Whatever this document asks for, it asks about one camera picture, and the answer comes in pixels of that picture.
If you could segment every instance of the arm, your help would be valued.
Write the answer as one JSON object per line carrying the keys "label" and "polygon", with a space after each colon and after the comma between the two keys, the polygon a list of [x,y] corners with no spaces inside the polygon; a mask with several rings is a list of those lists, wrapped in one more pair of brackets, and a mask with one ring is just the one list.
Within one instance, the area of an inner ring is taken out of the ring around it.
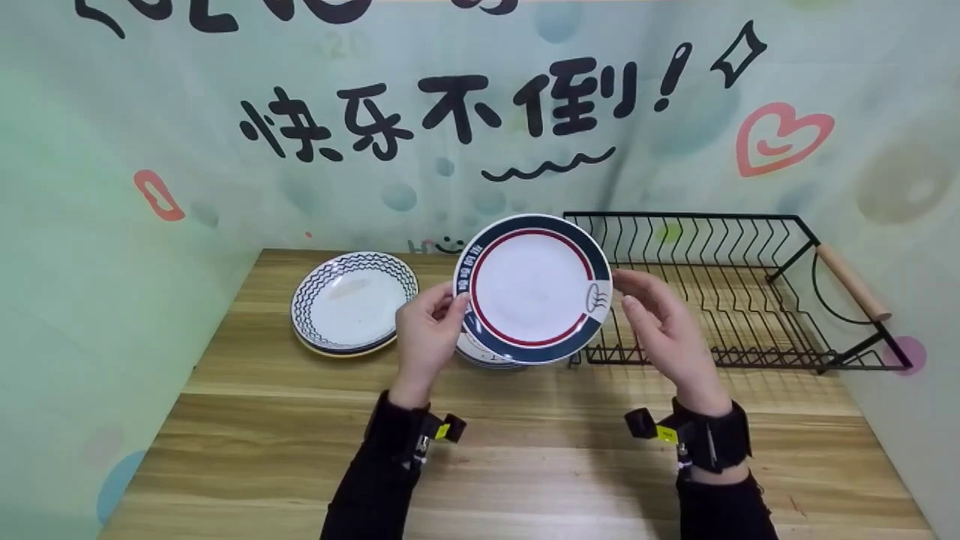
{"label": "arm", "polygon": [[[733,410],[696,319],[670,287],[640,272],[616,270],[623,310],[650,361],[677,385],[686,409],[722,417]],[[776,540],[770,511],[746,461],[720,474],[692,467],[677,479],[683,540]]]}
{"label": "arm", "polygon": [[[678,386],[677,399],[698,414],[727,415],[733,409],[730,396],[719,379],[711,386]],[[690,480],[677,479],[683,540],[776,540],[770,510],[746,461],[720,474],[695,466],[691,469]]]}
{"label": "arm", "polygon": [[467,297],[453,299],[450,290],[441,283],[397,311],[396,379],[333,496],[321,540],[403,537],[420,469],[402,449],[418,411],[429,408],[430,388],[453,355],[467,310]]}

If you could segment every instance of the dish rack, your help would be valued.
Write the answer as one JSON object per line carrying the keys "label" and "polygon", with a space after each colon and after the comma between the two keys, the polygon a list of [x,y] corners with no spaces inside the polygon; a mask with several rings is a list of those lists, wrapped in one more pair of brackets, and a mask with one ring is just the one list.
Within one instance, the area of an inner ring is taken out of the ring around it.
{"label": "dish rack", "polygon": [[[890,311],[796,215],[569,211],[611,268],[659,276],[701,323],[718,367],[902,371]],[[649,364],[616,293],[569,365]]]}

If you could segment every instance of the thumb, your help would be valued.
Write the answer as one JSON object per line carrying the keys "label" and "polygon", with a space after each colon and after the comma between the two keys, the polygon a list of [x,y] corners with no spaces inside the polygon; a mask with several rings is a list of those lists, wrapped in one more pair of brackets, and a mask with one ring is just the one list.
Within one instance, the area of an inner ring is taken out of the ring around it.
{"label": "thumb", "polygon": [[660,331],[654,316],[650,314],[650,311],[647,311],[640,300],[629,294],[624,296],[623,312],[627,315],[630,327],[634,329],[636,336],[640,338],[640,342],[645,348],[648,350],[657,349],[665,345],[664,341],[667,337]]}
{"label": "thumb", "polygon": [[450,307],[446,309],[446,317],[440,323],[441,328],[445,331],[460,333],[460,328],[464,325],[464,316],[467,314],[469,300],[470,296],[466,292],[462,292],[454,298]]}

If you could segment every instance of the wallpaper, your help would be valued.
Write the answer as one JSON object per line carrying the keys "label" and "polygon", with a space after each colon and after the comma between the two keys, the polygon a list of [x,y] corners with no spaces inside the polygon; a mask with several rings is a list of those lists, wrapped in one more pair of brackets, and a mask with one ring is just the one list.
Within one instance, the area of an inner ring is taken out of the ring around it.
{"label": "wallpaper", "polygon": [[0,12],[0,456],[22,465],[3,473],[0,526],[95,534],[261,248],[455,255],[516,212],[700,210],[798,213],[891,305],[918,368],[846,381],[950,537],[960,493],[928,464],[956,420],[925,404],[955,406],[944,381],[960,376],[938,330],[958,290],[960,7]]}

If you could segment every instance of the exclamation mark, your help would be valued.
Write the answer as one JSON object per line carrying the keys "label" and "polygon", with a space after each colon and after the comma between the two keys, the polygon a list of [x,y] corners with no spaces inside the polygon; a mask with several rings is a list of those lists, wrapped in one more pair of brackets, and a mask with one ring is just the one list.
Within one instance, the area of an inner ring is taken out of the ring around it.
{"label": "exclamation mark", "polygon": [[670,105],[670,100],[666,96],[672,94],[673,90],[676,89],[680,74],[684,72],[686,61],[689,60],[692,52],[693,43],[689,42],[681,43],[677,50],[673,52],[673,60],[670,61],[670,66],[666,68],[666,75],[663,76],[663,82],[660,83],[660,95],[663,97],[654,104],[656,112],[660,112]]}

